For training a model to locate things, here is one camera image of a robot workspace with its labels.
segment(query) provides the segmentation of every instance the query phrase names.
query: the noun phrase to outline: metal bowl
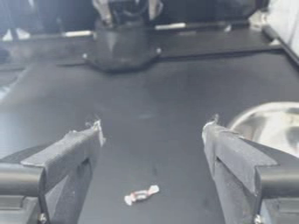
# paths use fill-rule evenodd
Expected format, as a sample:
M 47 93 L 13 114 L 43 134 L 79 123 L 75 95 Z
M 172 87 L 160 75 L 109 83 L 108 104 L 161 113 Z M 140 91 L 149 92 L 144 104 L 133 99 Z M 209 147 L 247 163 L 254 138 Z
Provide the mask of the metal bowl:
M 247 140 L 299 158 L 299 102 L 272 102 L 251 108 L 228 128 Z

